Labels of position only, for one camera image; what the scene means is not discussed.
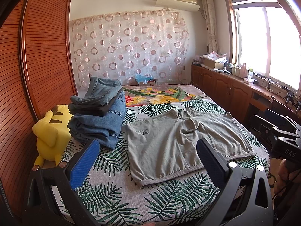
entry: plush leg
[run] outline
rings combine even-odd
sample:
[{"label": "plush leg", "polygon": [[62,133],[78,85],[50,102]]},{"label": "plush leg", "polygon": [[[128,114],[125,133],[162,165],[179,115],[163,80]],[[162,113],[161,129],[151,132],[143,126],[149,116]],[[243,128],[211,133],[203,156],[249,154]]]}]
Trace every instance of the plush leg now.
[{"label": "plush leg", "polygon": [[58,166],[58,164],[61,162],[62,155],[56,155],[55,156],[55,166]]},{"label": "plush leg", "polygon": [[45,159],[42,156],[39,155],[36,158],[35,165],[39,165],[40,167],[43,167],[44,161],[45,161]]}]

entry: window pane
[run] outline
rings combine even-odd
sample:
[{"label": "window pane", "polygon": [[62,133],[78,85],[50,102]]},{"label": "window pane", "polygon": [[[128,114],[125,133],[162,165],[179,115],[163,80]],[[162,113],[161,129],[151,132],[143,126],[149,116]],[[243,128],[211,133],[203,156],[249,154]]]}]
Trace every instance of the window pane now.
[{"label": "window pane", "polygon": [[256,72],[266,72],[268,59],[266,23],[262,7],[239,9],[241,56],[240,64],[246,63]]},{"label": "window pane", "polygon": [[299,33],[284,9],[267,7],[271,31],[270,76],[299,89],[301,46]]}]

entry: wooden desk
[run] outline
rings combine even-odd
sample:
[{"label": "wooden desk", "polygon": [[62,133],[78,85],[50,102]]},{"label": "wooden desk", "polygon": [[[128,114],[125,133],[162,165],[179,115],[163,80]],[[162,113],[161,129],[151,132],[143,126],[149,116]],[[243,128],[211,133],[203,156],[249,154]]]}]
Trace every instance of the wooden desk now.
[{"label": "wooden desk", "polygon": [[204,91],[241,123],[256,114],[254,106],[261,111],[269,108],[271,96],[274,96],[276,100],[273,103],[274,108],[279,109],[282,115],[288,115],[296,122],[301,123],[301,111],[296,114],[295,106],[292,106],[291,103],[285,106],[285,100],[282,97],[271,93],[265,87],[246,84],[242,78],[237,76],[217,73],[195,65],[192,65],[191,79],[195,87]]}]

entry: yellow plush toy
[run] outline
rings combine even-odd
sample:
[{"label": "yellow plush toy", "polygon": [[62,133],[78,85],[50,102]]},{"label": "yellow plush toy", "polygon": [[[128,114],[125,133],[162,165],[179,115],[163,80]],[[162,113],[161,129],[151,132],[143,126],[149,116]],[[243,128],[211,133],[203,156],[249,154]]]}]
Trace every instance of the yellow plush toy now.
[{"label": "yellow plush toy", "polygon": [[33,126],[33,133],[38,137],[37,149],[40,154],[35,165],[43,167],[45,159],[55,161],[56,166],[60,163],[71,138],[67,128],[71,117],[67,105],[58,105]]}]

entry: curtain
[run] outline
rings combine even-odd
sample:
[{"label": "curtain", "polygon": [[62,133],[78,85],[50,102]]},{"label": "curtain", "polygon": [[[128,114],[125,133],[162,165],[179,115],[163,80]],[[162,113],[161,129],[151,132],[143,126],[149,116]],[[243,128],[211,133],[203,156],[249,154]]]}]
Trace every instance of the curtain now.
[{"label": "curtain", "polygon": [[159,81],[183,80],[189,34],[176,11],[135,11],[70,21],[76,84],[91,76],[132,84],[136,74]]},{"label": "curtain", "polygon": [[216,19],[213,0],[202,0],[202,4],[209,35],[209,53],[212,51],[218,52],[216,42]]}]

